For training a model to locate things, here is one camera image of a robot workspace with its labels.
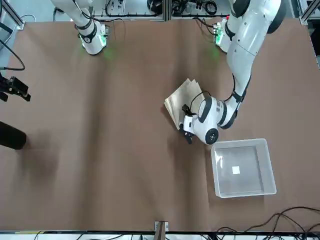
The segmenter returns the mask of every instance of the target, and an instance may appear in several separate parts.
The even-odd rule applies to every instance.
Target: transparent plastic box
[[[211,149],[215,194],[220,198],[277,192],[267,141],[219,141]]]

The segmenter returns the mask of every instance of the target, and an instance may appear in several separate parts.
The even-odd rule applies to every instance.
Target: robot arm
[[[267,33],[274,32],[280,26],[285,12],[285,5],[281,0],[250,1],[226,55],[234,80],[231,96],[224,101],[207,96],[197,114],[185,111],[185,132],[196,135],[202,142],[211,145],[218,140],[218,127],[231,127],[246,96],[255,57]]]
[[[79,31],[80,39],[85,50],[96,55],[106,46],[106,27],[90,17],[89,7],[93,0],[51,0],[56,8],[64,11],[74,22]]]

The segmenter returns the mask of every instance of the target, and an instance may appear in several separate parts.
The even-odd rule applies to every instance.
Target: metal bracket
[[[25,21],[22,21],[23,23],[22,23],[22,26],[16,26],[16,29],[18,30],[18,31],[21,31],[21,30],[23,30],[24,29],[24,27],[25,27]]]
[[[307,25],[307,21],[314,11],[320,6],[320,0],[313,0],[306,8],[304,13],[299,17],[301,25]]]
[[[166,240],[166,232],[169,231],[169,223],[167,221],[154,222],[154,238],[153,240]]]

